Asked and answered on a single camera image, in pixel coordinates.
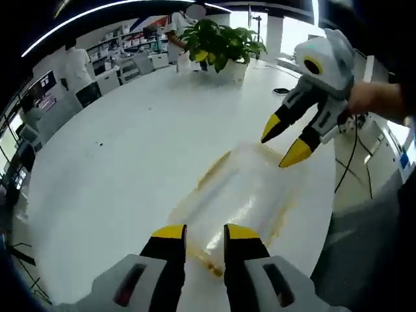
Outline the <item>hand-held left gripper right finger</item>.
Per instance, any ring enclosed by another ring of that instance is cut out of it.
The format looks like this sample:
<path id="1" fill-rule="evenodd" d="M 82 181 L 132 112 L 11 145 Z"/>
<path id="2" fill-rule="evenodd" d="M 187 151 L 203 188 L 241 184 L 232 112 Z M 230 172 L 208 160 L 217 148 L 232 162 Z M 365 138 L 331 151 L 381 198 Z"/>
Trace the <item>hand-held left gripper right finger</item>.
<path id="1" fill-rule="evenodd" d="M 224 284 L 231 311 L 329 311 L 313 282 L 284 258 L 271 256 L 248 227 L 224 226 Z"/>

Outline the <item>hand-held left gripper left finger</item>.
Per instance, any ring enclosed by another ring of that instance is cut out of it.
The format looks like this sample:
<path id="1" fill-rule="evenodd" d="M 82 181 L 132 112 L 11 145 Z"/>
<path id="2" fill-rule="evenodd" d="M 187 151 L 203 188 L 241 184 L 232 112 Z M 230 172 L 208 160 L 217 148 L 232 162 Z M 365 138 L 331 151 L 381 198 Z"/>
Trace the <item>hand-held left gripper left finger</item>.
<path id="1" fill-rule="evenodd" d="M 176 311 L 185 283 L 187 226 L 155 231 L 140 254 L 129 254 L 96 278 L 90 311 Z"/>

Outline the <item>person's right hand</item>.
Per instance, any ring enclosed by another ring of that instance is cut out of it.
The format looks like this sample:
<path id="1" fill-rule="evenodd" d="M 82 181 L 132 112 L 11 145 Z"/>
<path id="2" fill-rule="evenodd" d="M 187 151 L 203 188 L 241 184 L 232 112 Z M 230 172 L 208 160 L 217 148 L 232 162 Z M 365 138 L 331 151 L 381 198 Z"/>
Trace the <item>person's right hand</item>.
<path id="1" fill-rule="evenodd" d="M 350 91 L 348 110 L 352 114 L 381 113 L 388 90 L 389 87 L 383 83 L 361 82 L 355 84 Z"/>

